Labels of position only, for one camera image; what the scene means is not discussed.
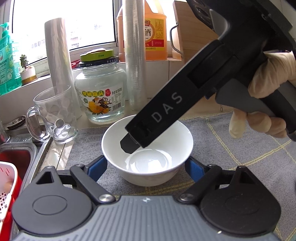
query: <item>glass mug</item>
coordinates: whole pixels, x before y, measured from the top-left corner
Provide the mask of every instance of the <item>glass mug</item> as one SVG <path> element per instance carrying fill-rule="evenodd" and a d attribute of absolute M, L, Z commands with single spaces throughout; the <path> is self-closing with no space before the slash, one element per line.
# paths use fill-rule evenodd
<path fill-rule="evenodd" d="M 35 106 L 26 115 L 27 128 L 38 141 L 47 141 L 50 137 L 58 144 L 73 140 L 77 133 L 75 110 L 70 85 L 57 85 L 34 98 Z M 41 130 L 39 115 L 46 130 Z"/>

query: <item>gloved hand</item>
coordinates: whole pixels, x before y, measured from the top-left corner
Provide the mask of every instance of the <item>gloved hand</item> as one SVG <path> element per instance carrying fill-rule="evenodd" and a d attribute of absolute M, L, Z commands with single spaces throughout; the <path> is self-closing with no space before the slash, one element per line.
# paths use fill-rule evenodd
<path fill-rule="evenodd" d="M 248 88 L 250 95 L 255 98 L 264 98 L 270 95 L 287 80 L 296 87 L 296 61 L 293 52 L 267 53 L 266 56 L 268 61 L 257 69 Z M 286 122 L 283 119 L 269 117 L 261 112 L 246 113 L 234 109 L 229 124 L 229 133 L 233 138 L 242 137 L 246 129 L 246 120 L 255 131 L 276 138 L 287 136 Z"/>

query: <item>red strainer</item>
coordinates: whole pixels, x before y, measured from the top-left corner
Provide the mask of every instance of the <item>red strainer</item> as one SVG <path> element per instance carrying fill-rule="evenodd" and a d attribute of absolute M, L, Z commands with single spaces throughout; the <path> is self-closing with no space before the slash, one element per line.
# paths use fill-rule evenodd
<path fill-rule="evenodd" d="M 12 226 L 11 207 L 18 197 L 22 180 L 15 165 L 0 161 L 0 240 L 8 241 Z"/>

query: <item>orange plastic bottle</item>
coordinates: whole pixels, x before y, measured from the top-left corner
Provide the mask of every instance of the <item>orange plastic bottle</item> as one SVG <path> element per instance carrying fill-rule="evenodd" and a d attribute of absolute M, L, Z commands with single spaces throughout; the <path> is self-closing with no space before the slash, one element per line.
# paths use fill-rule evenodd
<path fill-rule="evenodd" d="M 146 60 L 166 60 L 168 58 L 166 16 L 158 0 L 148 0 L 153 4 L 151 10 L 145 0 L 145 48 Z M 119 60 L 124 62 L 122 7 L 117 15 Z"/>

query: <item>stainless steel sink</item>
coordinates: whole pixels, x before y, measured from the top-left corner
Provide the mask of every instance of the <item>stainless steel sink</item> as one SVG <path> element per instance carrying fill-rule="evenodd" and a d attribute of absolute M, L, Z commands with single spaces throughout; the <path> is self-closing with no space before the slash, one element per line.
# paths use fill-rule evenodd
<path fill-rule="evenodd" d="M 10 162 L 16 166 L 19 177 L 22 179 L 20 190 L 22 192 L 38 174 L 52 139 L 38 142 L 32 138 L 26 126 L 9 130 L 7 134 L 11 138 L 8 143 L 0 145 L 0 161 Z M 18 229 L 13 223 L 11 239 L 17 233 Z"/>

